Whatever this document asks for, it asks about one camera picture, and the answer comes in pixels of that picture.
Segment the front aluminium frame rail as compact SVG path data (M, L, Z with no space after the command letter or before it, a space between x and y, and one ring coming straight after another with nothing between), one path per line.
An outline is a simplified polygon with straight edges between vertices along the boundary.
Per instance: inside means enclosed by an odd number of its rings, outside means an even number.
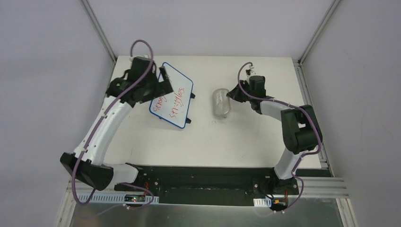
M345 182L343 181L342 178L337 178L337 177L306 177L306 176L301 176L300 177L303 180L303 192L302 195L300 196L301 198L334 198L334 199L349 199L349 193L347 191L347 188L345 186ZM66 192L72 192L72 181L69 181L68 187L66 189ZM297 188L295 189L295 192L290 194L290 190L288 190L288 196L290 198L296 198L299 196L299 194L296 194L296 192L301 192L301 181L297 180ZM91 188L89 186L83 184L83 183L78 183L76 182L76 191L77 195L81 194L90 194ZM139 192L142 191L115 191L112 188L106 188L103 191L96 191L95 194L138 194Z

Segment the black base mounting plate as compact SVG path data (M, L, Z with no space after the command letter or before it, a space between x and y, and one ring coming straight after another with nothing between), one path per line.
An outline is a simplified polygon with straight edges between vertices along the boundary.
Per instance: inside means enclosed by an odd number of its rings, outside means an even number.
M265 195L297 196L295 178L280 182L273 168L139 166L132 185L150 190L162 204L252 206Z

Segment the blue-framed small whiteboard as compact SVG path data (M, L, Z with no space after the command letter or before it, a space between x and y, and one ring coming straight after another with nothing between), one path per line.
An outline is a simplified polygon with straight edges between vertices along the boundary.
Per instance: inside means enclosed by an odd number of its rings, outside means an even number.
M174 91L150 102L149 112L180 129L187 125L193 81L168 62L163 62Z

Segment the left aluminium frame post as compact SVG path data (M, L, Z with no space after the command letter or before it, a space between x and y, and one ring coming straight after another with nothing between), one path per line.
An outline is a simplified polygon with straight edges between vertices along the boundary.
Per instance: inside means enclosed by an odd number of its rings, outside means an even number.
M88 0L79 0L80 4L82 5L83 10L85 11L89 22L91 23L95 33L97 34L101 44L103 45L105 51L107 52L108 57L110 58L111 62L113 64L116 64L117 62L117 56L115 52L113 51L111 44L106 37L106 34L96 16L95 11L93 10L90 2Z

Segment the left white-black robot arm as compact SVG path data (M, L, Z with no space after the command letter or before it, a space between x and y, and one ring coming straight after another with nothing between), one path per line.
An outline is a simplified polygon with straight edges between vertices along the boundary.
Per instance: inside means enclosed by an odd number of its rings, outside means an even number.
M95 122L74 151L61 155L61 164L76 180L98 191L119 183L126 183L132 191L141 190L144 178L135 165L106 164L105 155L120 124L136 104L172 92L165 66L158 67L150 58L134 57L131 67L110 82Z

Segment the aluminium frame post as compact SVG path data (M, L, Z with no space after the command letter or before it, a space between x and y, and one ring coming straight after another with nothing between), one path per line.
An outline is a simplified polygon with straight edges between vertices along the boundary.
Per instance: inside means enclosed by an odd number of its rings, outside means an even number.
M342 0L332 0L331 1L331 4L329 5L328 9L326 10L322 20L320 21L317 29L314 32L311 40L308 42L308 44L307 44L305 50L303 51L301 57L297 61L299 66L302 66L303 63L306 61L308 55L310 54L310 52L314 48L314 46L317 43L317 41L320 38L320 36L323 34L324 29L326 28L326 26L330 22L331 18L333 17L333 15L335 14L337 8L339 7L339 5L341 3L342 3Z
M91 23L95 33L97 34L101 44L103 45L105 51L107 52L108 57L110 58L111 62L113 64L116 64L117 62L117 56L115 52L113 51L111 44L106 37L106 34L96 16L95 11L93 10L90 2L88 0L79 0L80 4L82 5L83 10L85 11L89 22Z

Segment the right aluminium frame post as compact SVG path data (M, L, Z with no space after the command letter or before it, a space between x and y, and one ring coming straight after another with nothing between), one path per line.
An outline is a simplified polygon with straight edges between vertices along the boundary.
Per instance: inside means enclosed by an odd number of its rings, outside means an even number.
M310 52L314 48L314 46L317 43L317 41L320 38L320 36L323 34L324 29L326 28L326 26L330 22L331 18L333 17L333 15L335 14L337 8L339 7L339 5L341 3L342 3L342 0L332 0L331 1L331 4L329 5L328 9L326 10L322 20L320 21L317 29L314 32L311 40L308 42L308 44L307 44L305 50L303 51L301 57L297 61L299 66L302 66L303 63L306 61L308 55L310 54Z

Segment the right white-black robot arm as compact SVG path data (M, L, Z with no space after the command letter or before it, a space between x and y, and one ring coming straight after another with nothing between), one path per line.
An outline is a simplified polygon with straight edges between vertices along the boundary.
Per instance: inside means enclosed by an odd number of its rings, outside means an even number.
M266 94L265 77L251 76L239 80L227 96L238 102L249 102L258 114L281 122L285 150L274 167L275 177L268 186L275 194L287 188L287 179L293 178L302 159L318 154L322 148L322 132L311 105L294 106Z

